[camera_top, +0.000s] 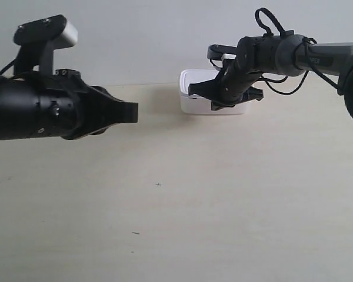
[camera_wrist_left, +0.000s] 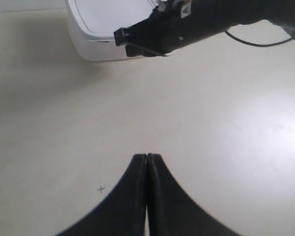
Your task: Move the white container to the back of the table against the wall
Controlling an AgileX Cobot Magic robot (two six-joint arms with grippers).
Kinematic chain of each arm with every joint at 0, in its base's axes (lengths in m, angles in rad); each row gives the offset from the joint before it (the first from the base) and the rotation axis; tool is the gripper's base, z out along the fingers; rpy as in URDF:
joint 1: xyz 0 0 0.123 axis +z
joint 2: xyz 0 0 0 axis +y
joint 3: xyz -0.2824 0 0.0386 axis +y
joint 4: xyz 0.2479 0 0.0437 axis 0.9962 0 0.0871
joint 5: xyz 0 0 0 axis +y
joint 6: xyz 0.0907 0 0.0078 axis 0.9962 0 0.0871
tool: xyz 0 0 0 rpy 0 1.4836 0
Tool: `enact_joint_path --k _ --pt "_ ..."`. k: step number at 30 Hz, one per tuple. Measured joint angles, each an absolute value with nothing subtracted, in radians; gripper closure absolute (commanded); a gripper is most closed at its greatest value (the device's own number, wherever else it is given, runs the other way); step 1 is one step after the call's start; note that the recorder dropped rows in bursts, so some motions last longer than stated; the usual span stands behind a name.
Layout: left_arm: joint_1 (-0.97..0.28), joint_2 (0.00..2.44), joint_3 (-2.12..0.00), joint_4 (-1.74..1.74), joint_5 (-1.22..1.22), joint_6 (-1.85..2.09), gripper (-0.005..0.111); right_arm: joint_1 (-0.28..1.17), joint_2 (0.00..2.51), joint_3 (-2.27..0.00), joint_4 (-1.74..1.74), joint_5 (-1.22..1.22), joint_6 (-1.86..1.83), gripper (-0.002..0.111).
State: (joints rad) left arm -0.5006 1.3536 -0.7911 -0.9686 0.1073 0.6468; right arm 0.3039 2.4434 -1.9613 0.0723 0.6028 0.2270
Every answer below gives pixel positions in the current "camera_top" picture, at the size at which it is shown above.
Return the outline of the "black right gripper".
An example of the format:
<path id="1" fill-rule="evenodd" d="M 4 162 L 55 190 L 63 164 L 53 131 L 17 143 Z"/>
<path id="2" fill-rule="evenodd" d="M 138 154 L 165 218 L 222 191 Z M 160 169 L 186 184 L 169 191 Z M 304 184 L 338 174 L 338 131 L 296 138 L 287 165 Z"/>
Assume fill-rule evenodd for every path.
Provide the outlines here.
<path id="1" fill-rule="evenodd" d="M 211 110 L 231 108 L 240 103 L 263 99 L 263 90 L 253 87 L 262 72 L 241 71 L 235 59 L 224 59 L 219 79 L 211 79 L 199 83 L 190 83 L 188 94 L 202 97 L 218 97 L 211 101 Z"/>

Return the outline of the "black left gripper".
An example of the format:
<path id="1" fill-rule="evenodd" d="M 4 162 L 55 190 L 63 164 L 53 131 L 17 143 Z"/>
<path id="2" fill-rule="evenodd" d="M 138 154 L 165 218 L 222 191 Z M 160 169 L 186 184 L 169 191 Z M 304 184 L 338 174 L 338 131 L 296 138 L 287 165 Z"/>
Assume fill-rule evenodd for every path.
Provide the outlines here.
<path id="1" fill-rule="evenodd" d="M 33 138 L 76 140 L 100 135 L 116 124 L 138 122 L 138 103 L 86 84 L 76 70 L 62 69 L 57 75 L 32 72 L 32 83 L 39 92 Z"/>

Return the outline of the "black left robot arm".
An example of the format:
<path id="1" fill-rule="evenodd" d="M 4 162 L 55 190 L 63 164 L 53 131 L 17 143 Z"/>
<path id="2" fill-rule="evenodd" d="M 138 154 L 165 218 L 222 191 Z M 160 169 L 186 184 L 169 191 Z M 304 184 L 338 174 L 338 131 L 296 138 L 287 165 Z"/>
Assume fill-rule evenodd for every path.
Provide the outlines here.
<path id="1" fill-rule="evenodd" d="M 138 122 L 139 106 L 86 84 L 80 72 L 58 69 L 0 76 L 0 140 L 100 135 L 117 124 Z"/>

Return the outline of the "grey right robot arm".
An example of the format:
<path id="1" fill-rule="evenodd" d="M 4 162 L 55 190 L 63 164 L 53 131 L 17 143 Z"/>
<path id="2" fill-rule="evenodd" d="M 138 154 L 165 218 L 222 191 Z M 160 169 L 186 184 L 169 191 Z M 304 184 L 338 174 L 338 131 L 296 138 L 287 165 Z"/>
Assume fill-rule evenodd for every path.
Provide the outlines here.
<path id="1" fill-rule="evenodd" d="M 353 43 L 315 43 L 312 38 L 287 31 L 282 35 L 241 38 L 236 47 L 211 45 L 209 59 L 224 59 L 214 79 L 188 86 L 189 95 L 210 100 L 213 111 L 233 108 L 252 100 L 261 100 L 263 91 L 256 82 L 264 74 L 296 77 L 309 72 L 343 96 L 345 107 L 353 119 Z"/>

